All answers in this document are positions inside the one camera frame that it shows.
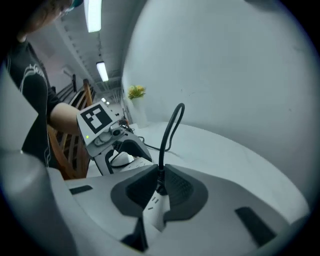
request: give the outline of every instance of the person's arm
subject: person's arm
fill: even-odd
[[[47,123],[59,132],[79,135],[76,114],[79,112],[73,106],[61,102],[55,92],[48,86]]]
[[[51,111],[49,125],[59,132],[79,135],[76,114],[79,112],[73,106],[66,103],[57,104]]]

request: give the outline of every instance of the fluorescent light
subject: fluorescent light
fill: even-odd
[[[106,65],[104,62],[98,62],[96,64],[96,68],[99,71],[100,77],[102,79],[103,82],[108,81],[108,75],[107,75],[107,70],[106,70]]]
[[[101,30],[102,0],[84,0],[84,14],[88,32]]]

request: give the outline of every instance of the wooden railing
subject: wooden railing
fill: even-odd
[[[82,110],[92,105],[95,94],[88,80],[85,79],[83,80],[83,88],[76,93],[70,101],[70,105]],[[90,156],[81,138],[77,135],[56,131],[50,126],[48,133],[62,177],[65,180],[85,178]]]

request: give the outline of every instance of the black shirt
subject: black shirt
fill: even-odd
[[[7,55],[6,67],[20,92],[38,113],[22,150],[36,156],[46,167],[57,168],[57,160],[49,142],[47,121],[60,100],[50,87],[43,63],[29,42],[15,42]]]

